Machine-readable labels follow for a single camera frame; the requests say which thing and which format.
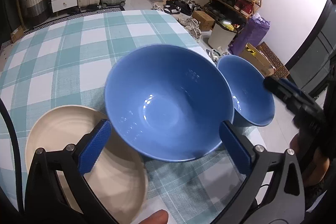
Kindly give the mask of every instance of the metal screw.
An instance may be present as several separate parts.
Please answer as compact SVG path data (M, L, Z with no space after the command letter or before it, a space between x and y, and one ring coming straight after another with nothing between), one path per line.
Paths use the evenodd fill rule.
M38 155L41 154L42 152L43 152L43 148L41 147L35 150L35 153Z
M265 150L265 148L262 145L260 145L260 144L256 145L254 148L258 152L263 152Z
M287 153L290 154L290 155L294 155L294 150L291 149L291 148L288 148Z
M75 149L75 145L74 144L68 144L67 147L66 147L66 149L68 151L73 151Z

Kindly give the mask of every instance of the cardboard box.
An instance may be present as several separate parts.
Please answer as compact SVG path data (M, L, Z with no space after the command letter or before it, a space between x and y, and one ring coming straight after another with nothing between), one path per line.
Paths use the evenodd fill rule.
M284 64L280 61L280 59L275 55L274 52L267 46L265 42L261 43L257 46L257 49L261 51L268 60L275 67L274 74L272 77L276 80L280 78L286 78L289 75L288 69L284 66Z
M250 43L246 45L239 56L255 66L255 68L260 71L264 77L270 76L274 73L272 64Z
M23 37L24 31L23 28L21 26L17 27L11 34L11 40L12 43L15 43L16 41L18 41L21 37Z
M215 20L203 11L194 11L192 17L200 22L199 29L203 31L210 31Z

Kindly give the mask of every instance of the large blue bowl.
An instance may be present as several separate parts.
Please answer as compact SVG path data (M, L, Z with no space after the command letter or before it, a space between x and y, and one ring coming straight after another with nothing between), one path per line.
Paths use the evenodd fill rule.
M139 48L110 71L107 114L138 152L158 160L200 158L221 144L219 126L234 107L223 75L196 52L171 45Z
M264 77L245 59L226 55L217 63L232 92L235 106L233 125L238 127L268 125L274 118L272 93L264 88Z

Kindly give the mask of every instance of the black cable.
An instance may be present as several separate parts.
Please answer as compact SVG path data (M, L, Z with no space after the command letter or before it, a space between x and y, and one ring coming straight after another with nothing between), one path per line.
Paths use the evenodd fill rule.
M21 173L21 159L20 159L20 150L19 144L17 141L15 129L13 126L13 122L8 114L8 111L3 104L0 98L0 114L2 115L10 136L10 140L13 146L13 154L14 154L14 165L15 165L15 181L16 181L16 201L17 208L19 212L23 215L25 213L23 207L23 196L22 196L22 173Z

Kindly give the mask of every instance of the red shoe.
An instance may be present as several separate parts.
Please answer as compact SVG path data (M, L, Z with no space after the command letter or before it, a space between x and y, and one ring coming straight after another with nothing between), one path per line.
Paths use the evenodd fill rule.
M252 13L252 11L253 11L253 4L248 1L246 1L244 7L240 10L240 12L247 17Z
M235 8L237 11L240 11L246 3L246 0L236 0L235 6L233 6L233 8Z

